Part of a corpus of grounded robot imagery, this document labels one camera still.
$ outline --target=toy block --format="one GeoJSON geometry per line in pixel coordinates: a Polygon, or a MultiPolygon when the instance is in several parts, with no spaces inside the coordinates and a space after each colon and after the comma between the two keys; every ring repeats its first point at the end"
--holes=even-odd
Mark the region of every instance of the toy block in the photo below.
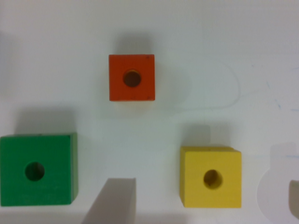
{"type": "Polygon", "coordinates": [[[77,135],[0,139],[1,205],[71,204],[78,194],[77,135]]]}
{"type": "Polygon", "coordinates": [[[242,155],[230,147],[182,147],[180,199],[185,207],[240,208],[242,155]]]}
{"type": "Polygon", "coordinates": [[[108,179],[82,224],[134,224],[136,180],[108,179]]]}
{"type": "Polygon", "coordinates": [[[154,55],[109,55],[109,89],[110,101],[154,101],[154,55]]]}

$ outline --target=white surface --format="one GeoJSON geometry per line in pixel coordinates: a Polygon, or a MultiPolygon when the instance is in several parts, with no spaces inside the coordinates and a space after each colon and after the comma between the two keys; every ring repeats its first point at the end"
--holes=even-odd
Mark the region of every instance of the white surface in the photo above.
{"type": "Polygon", "coordinates": [[[2,0],[0,135],[77,130],[79,194],[0,223],[80,223],[112,177],[136,177],[137,224],[271,223],[257,195],[270,149],[299,144],[298,21],[291,0],[2,0]],[[155,102],[108,100],[112,53],[155,54],[155,102]],[[182,144],[243,153],[241,209],[182,206],[182,144]]]}

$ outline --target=circular hole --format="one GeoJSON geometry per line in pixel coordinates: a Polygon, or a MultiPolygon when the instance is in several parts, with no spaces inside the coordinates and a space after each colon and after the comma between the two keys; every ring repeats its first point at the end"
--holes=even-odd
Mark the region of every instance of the circular hole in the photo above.
{"type": "Polygon", "coordinates": [[[45,168],[39,162],[31,162],[26,166],[25,174],[32,181],[40,180],[45,174],[45,168]]]}
{"type": "Polygon", "coordinates": [[[216,189],[222,184],[222,176],[216,170],[209,170],[205,174],[204,182],[208,189],[216,189]]]}
{"type": "Polygon", "coordinates": [[[136,71],[131,70],[124,75],[123,82],[128,87],[136,87],[141,82],[141,76],[136,71]]]}

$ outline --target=green cube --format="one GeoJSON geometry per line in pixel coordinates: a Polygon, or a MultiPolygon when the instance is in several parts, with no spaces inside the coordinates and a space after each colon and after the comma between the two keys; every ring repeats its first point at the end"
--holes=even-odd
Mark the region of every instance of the green cube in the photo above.
{"type": "Polygon", "coordinates": [[[0,139],[1,205],[71,204],[78,194],[77,135],[0,139]]]}

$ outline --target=wooden block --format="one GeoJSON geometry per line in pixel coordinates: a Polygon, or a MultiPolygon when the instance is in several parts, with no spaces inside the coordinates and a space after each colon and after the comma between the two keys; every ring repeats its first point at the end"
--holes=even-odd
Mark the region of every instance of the wooden block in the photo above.
{"type": "Polygon", "coordinates": [[[240,208],[241,152],[230,147],[182,147],[180,198],[185,207],[240,208]]]}
{"type": "Polygon", "coordinates": [[[154,101],[154,55],[109,55],[110,101],[154,101]]]}
{"type": "Polygon", "coordinates": [[[71,204],[78,194],[77,135],[0,140],[1,205],[71,204]]]}

